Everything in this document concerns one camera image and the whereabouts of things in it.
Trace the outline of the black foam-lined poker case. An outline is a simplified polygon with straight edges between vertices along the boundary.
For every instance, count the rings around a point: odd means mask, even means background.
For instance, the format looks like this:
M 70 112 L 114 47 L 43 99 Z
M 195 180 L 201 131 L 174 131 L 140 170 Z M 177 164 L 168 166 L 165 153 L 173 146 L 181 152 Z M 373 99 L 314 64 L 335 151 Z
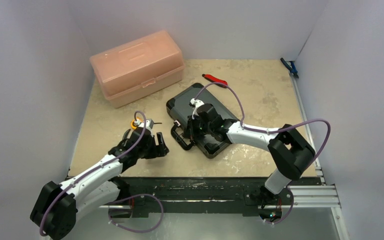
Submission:
M 213 159 L 220 154 L 230 144 L 220 142 L 210 134 L 193 136 L 191 139 L 184 137 L 186 133 L 188 116 L 193 112 L 193 107 L 190 106 L 190 100 L 195 97 L 198 92 L 204 87 L 201 83 L 194 83 L 181 93 L 169 99 L 166 103 L 168 115 L 174 120 L 170 133 L 174 140 L 185 150 L 189 151 L 193 146 L 198 147 L 203 154 Z

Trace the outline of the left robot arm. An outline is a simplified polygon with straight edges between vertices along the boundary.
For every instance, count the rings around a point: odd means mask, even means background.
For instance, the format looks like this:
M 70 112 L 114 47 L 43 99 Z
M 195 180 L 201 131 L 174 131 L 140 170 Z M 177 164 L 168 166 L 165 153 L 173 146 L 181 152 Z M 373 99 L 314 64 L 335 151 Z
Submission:
M 161 132 L 152 134 L 134 130 L 113 147 L 99 162 L 79 175 L 61 183 L 46 183 L 35 202 L 30 220 L 39 227 L 42 237 L 63 239 L 82 217 L 106 204 L 133 204 L 145 193 L 132 194 L 130 185 L 120 174 L 139 159 L 164 157 L 169 149 Z

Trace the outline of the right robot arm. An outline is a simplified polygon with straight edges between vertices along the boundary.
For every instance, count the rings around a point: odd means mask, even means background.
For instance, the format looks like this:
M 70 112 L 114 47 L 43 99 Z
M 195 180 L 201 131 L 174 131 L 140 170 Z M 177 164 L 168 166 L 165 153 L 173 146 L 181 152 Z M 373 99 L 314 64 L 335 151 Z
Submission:
M 276 169 L 260 191 L 262 200 L 268 204 L 278 200 L 291 181 L 299 180 L 314 160 L 314 148 L 289 124 L 281 128 L 256 127 L 223 118 L 212 104 L 199 99 L 191 99 L 190 106 L 193 112 L 183 132 L 185 138 L 195 140 L 210 135 L 218 142 L 248 145 L 271 154 Z

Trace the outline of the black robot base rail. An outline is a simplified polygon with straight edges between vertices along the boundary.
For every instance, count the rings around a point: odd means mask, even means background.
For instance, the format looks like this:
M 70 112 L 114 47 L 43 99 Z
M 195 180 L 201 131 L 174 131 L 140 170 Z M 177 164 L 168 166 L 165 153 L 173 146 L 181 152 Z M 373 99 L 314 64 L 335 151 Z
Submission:
M 265 177 L 121 177 L 129 184 L 134 218 L 150 213 L 177 214 L 240 214 L 244 217 L 280 218 L 281 210 L 292 203 L 292 194 L 283 189 L 272 194 L 264 187 Z

